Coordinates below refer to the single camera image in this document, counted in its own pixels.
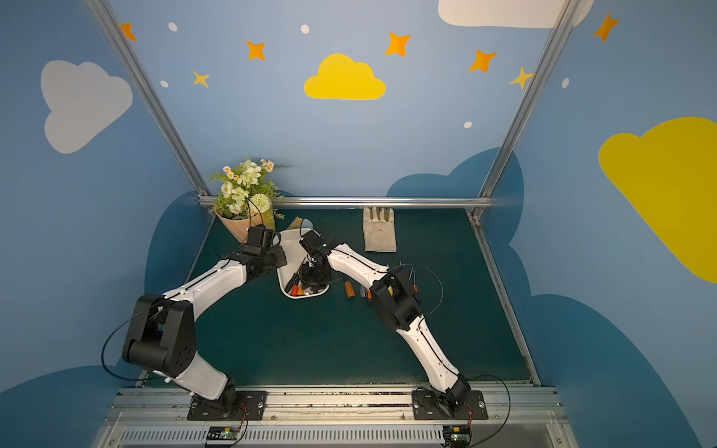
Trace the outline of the white plastic storage box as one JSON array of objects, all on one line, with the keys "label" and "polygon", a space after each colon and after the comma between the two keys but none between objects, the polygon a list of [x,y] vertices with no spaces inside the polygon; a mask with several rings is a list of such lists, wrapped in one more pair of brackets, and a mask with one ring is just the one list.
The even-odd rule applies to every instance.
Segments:
[{"label": "white plastic storage box", "polygon": [[306,261],[306,252],[300,245],[300,239],[304,231],[285,230],[280,233],[280,246],[284,251],[286,265],[277,269],[277,278],[282,293],[291,300],[309,299],[325,294],[330,287],[325,287],[321,291],[311,291],[304,289],[304,296],[291,296],[291,289],[294,285],[302,285],[298,282],[298,272],[301,265]]}]

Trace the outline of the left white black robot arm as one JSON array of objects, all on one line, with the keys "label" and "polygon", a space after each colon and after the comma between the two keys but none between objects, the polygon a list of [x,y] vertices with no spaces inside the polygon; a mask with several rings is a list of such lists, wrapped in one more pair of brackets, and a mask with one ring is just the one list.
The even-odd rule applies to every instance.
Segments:
[{"label": "left white black robot arm", "polygon": [[280,242],[277,231],[251,227],[246,242],[205,273],[162,295],[140,297],[125,323],[122,359],[157,373],[198,401],[229,405],[235,385],[198,354],[196,321],[229,292],[285,266]]}]

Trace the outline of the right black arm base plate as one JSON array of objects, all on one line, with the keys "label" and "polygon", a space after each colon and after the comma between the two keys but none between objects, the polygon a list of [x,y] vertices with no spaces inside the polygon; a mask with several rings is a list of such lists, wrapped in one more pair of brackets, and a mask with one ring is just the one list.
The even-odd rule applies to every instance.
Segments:
[{"label": "right black arm base plate", "polygon": [[479,390],[472,390],[465,403],[451,407],[432,389],[417,388],[411,393],[411,403],[415,420],[488,420],[487,405],[484,395]]}]

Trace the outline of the amber handle black-shaft screwdriver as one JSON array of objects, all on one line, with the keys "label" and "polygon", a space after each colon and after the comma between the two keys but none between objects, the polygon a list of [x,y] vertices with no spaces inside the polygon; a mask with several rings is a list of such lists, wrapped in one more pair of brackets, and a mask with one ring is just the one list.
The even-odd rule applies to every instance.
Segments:
[{"label": "amber handle black-shaft screwdriver", "polygon": [[345,280],[344,282],[345,286],[345,294],[349,299],[354,299],[356,297],[356,293],[354,291],[354,287],[352,283],[349,280]]}]

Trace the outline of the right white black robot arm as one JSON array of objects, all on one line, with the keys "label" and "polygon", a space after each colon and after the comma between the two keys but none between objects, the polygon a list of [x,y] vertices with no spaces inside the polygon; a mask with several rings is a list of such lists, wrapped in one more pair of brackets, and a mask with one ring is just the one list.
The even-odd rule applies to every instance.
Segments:
[{"label": "right white black robot arm", "polygon": [[390,268],[370,261],[346,243],[336,239],[325,242],[314,230],[302,235],[300,245],[322,273],[344,274],[369,291],[377,315],[411,348],[439,403],[451,411],[465,403],[470,384],[433,337],[418,292],[403,267]]}]

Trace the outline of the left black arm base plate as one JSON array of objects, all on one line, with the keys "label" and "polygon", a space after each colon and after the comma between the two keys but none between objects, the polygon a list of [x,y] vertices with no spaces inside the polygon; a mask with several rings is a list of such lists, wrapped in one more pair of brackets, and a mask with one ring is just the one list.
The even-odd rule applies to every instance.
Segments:
[{"label": "left black arm base plate", "polygon": [[229,390],[215,401],[193,396],[187,415],[189,421],[260,421],[268,393],[263,390]]}]

